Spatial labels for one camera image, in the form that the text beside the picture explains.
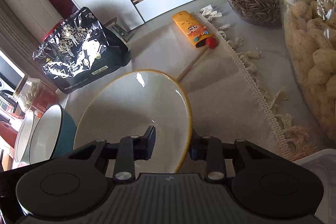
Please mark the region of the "black plum snack bag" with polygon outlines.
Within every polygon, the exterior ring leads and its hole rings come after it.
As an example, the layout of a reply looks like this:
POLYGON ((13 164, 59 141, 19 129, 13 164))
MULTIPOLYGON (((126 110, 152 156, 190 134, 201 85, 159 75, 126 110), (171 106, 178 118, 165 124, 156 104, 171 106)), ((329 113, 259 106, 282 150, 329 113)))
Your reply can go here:
POLYGON ((45 38, 33 60, 61 92, 69 94, 126 66, 130 53, 88 7, 82 7, 45 38))

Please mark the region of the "wooden stick red ball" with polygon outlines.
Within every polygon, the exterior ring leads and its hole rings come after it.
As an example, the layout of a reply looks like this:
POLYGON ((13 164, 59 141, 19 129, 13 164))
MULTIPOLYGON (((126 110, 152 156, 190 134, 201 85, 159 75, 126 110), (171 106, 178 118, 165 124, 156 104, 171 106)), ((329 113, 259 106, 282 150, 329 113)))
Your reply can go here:
POLYGON ((183 71, 179 74, 179 76, 176 78, 177 82, 180 82, 185 75, 190 71, 190 69, 195 65, 195 63, 206 53, 209 49, 215 49, 218 46, 218 41, 214 37, 206 38, 205 40, 205 46, 201 48, 200 52, 196 55, 195 58, 193 58, 187 66, 183 69, 183 71))

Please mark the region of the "white plate yellow rim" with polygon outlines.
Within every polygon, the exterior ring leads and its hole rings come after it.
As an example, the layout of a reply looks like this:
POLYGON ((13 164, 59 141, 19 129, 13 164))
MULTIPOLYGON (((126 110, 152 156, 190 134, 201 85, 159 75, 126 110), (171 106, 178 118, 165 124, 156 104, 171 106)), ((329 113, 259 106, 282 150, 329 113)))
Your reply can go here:
POLYGON ((189 148, 192 123, 187 95, 175 79, 161 71, 135 71, 95 95, 78 123, 74 148, 96 139, 118 143, 154 126, 153 154, 148 161, 136 161, 135 172, 176 173, 189 148))

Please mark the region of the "glass jar of peanuts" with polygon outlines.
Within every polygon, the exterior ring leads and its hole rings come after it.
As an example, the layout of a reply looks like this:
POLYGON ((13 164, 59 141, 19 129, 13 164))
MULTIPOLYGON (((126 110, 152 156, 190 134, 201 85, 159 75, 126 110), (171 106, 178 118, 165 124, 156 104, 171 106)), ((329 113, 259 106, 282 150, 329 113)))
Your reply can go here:
POLYGON ((282 0, 296 81, 321 131, 335 140, 335 0, 282 0))

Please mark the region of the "orange cartoon case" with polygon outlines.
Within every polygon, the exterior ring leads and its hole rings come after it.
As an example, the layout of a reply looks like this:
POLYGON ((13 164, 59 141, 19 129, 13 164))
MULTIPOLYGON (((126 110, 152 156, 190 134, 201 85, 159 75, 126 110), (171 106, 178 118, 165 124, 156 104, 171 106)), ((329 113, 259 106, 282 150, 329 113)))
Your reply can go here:
POLYGON ((212 36, 207 27, 187 11, 177 12, 172 20, 195 48, 206 46, 212 36))

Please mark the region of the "blue enamel bowl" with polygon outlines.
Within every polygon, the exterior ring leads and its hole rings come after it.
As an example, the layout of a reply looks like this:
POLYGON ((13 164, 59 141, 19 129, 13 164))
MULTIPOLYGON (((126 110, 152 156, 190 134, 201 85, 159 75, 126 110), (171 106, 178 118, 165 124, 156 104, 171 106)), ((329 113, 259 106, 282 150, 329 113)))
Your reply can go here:
POLYGON ((30 142, 29 163, 54 159, 71 152, 77 126, 60 104, 50 106, 34 129, 30 142))

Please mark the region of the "beige fringed table cloth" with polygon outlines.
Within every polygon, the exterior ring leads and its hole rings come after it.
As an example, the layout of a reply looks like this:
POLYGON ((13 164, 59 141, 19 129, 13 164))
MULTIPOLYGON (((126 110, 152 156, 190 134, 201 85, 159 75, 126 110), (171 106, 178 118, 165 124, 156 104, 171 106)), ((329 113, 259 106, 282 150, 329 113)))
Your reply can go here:
MULTIPOLYGON (((133 38, 129 46, 131 72, 161 71, 175 80, 200 52, 184 53, 187 41, 174 24, 133 38)), ((215 50, 207 50, 178 83, 190 103, 192 133, 211 135, 224 143, 246 138, 290 161, 317 151, 306 128, 293 125, 289 114, 273 112, 241 56, 224 40, 215 50)), ((102 89, 92 90, 90 102, 102 89)), ((180 170, 192 168, 184 159, 180 170)))

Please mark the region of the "plastic peanut jar red label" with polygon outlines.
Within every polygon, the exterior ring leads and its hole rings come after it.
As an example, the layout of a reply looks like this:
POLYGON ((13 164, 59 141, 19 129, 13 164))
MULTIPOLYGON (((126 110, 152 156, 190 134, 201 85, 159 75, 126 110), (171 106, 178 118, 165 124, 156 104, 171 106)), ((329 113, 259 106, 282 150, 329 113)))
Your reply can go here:
POLYGON ((14 92, 14 98, 21 110, 26 113, 31 110, 37 118, 58 103, 58 95, 42 80, 25 75, 14 92))

